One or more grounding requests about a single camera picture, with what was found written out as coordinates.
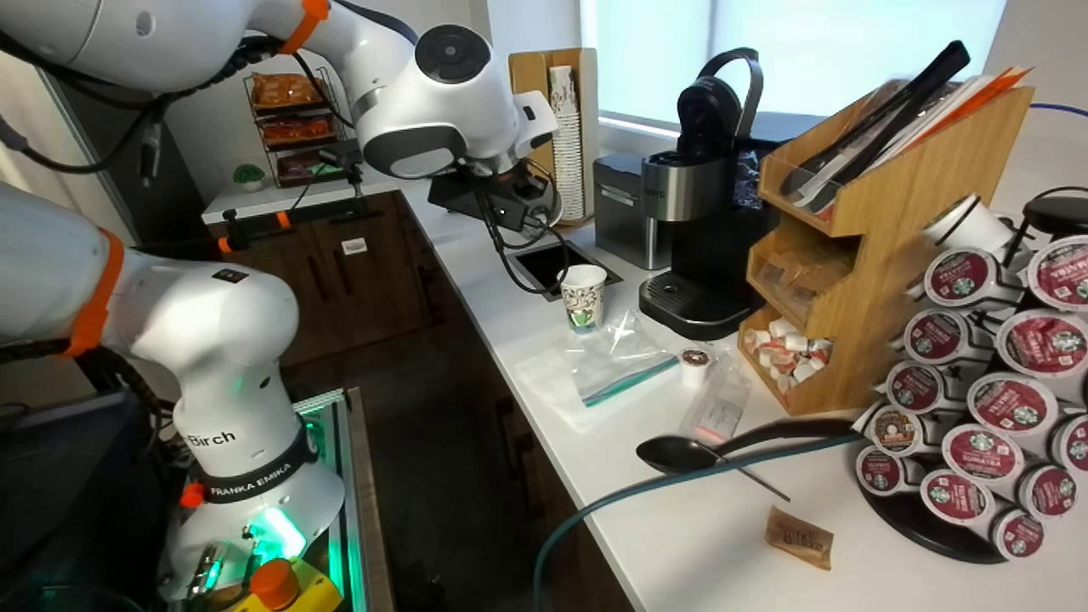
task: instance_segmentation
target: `window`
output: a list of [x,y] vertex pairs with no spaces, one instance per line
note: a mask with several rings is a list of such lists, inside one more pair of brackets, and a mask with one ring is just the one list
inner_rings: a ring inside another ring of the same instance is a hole
[[[676,94],[707,59],[754,49],[766,73],[757,113],[828,117],[888,79],[916,74],[963,42],[978,74],[1005,0],[583,0],[583,43],[599,49],[604,118],[676,127]],[[717,79],[744,100],[746,68]]]

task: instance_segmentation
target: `white robotic arm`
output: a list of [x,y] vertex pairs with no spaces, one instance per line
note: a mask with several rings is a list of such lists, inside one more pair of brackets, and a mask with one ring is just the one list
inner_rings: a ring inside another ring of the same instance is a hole
[[[362,161],[393,177],[499,177],[553,132],[544,94],[512,100],[474,34],[435,28],[411,43],[326,0],[22,0],[0,6],[0,30],[49,66],[143,91],[208,83],[244,30],[306,43],[340,73]],[[100,280],[100,345],[172,371],[172,421],[208,485],[167,544],[164,598],[202,590],[201,559],[250,547],[253,522],[272,513],[283,553],[298,553],[336,516],[344,483],[306,454],[275,371],[298,325],[293,294],[239,266],[119,253],[82,219],[0,185],[0,346],[70,332]]]
[[244,30],[306,43],[344,83],[362,161],[392,177],[507,175],[556,131],[547,100],[512,100],[502,62],[464,28],[406,42],[329,0],[27,0],[0,16],[41,59],[140,91],[202,85]]

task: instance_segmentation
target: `coffee machine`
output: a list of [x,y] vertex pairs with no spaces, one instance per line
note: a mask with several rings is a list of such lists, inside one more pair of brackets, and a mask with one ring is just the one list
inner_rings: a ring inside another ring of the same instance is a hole
[[[717,79],[726,62],[746,66],[744,106]],[[746,249],[771,228],[757,161],[776,142],[750,141],[757,100],[757,54],[715,54],[676,100],[676,149],[642,161],[642,212],[670,228],[670,272],[639,286],[639,309],[691,340],[726,337],[762,308],[744,283]]]

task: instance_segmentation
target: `black tongs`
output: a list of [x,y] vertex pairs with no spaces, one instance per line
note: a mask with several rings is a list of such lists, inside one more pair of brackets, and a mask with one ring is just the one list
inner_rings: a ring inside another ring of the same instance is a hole
[[928,100],[964,66],[967,51],[963,42],[950,42],[921,74],[867,113],[837,142],[802,161],[786,177],[782,195],[808,212],[834,203],[838,187],[864,175],[882,152],[882,145],[921,117]]
[[634,454],[642,463],[648,463],[659,472],[693,472],[693,470],[711,470],[732,454],[740,454],[746,446],[771,444],[771,438],[857,438],[861,444],[861,431],[853,429],[848,420],[786,420],[786,421],[767,421],[762,429],[746,429],[736,438],[719,446],[702,446],[686,436],[657,436],[657,438],[644,438]]

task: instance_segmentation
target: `wooden cabinet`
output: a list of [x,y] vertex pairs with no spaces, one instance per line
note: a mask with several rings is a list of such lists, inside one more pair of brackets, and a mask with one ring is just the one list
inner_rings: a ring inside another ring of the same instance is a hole
[[293,286],[298,332],[283,353],[296,369],[435,325],[435,259],[414,253],[417,228],[401,195],[301,207],[293,228],[253,240],[232,262]]
[[[499,455],[510,472],[528,516],[528,533],[534,547],[540,547],[544,539],[575,513],[575,502],[469,321],[463,321],[456,352],[460,382],[464,385],[460,389],[460,398],[480,414],[480,427],[486,429],[481,438],[495,446],[489,454]],[[551,551],[544,583],[547,603],[556,612],[632,609],[583,524],[568,531],[568,539]]]

